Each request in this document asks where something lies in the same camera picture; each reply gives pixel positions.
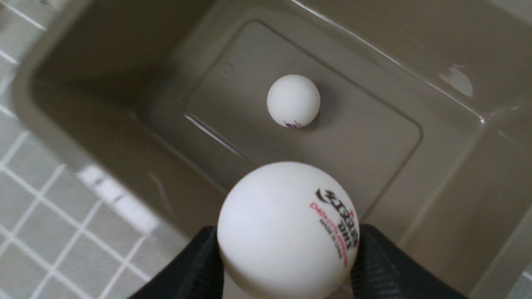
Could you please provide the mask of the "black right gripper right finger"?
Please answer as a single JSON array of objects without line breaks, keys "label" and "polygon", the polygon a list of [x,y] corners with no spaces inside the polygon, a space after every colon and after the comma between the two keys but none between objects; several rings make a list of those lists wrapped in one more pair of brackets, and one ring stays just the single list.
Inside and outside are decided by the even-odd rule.
[{"label": "black right gripper right finger", "polygon": [[424,269],[370,224],[360,225],[351,288],[356,299],[466,298]]}]

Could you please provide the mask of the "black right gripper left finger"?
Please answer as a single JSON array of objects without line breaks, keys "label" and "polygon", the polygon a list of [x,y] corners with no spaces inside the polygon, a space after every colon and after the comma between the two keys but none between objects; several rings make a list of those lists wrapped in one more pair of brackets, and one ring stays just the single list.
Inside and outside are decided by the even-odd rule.
[{"label": "black right gripper left finger", "polygon": [[217,228],[206,226],[131,299],[221,299],[224,265]]}]

